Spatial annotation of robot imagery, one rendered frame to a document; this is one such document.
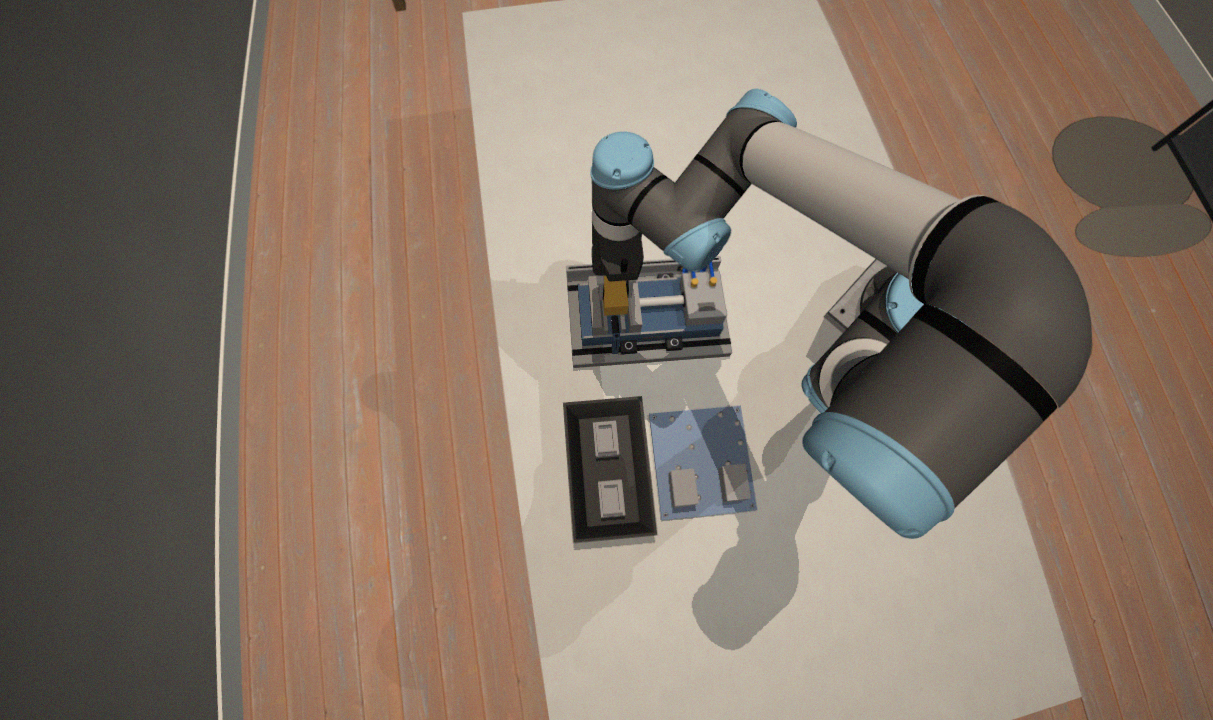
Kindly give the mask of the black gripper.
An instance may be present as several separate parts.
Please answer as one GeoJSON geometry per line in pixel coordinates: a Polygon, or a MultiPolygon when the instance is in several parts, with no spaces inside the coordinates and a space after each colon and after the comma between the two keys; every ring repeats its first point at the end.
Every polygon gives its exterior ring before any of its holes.
{"type": "Polygon", "coordinates": [[[642,233],[632,224],[606,224],[594,215],[593,208],[592,222],[592,265],[597,284],[600,284],[598,287],[600,299],[603,299],[603,275],[606,275],[609,282],[626,281],[626,296],[632,299],[633,282],[638,281],[644,259],[642,233]]]}

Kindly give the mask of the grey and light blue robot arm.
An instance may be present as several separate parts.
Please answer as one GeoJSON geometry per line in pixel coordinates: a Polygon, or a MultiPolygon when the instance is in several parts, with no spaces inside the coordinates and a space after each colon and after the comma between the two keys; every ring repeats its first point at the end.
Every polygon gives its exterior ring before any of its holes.
{"type": "Polygon", "coordinates": [[[1089,364],[1089,302],[1021,211],[955,199],[795,127],[784,102],[751,88],[676,182],[647,139],[606,135],[592,208],[699,272],[754,184],[885,264],[802,379],[820,413],[802,442],[898,536],[919,538],[1071,398],[1089,364]]]}

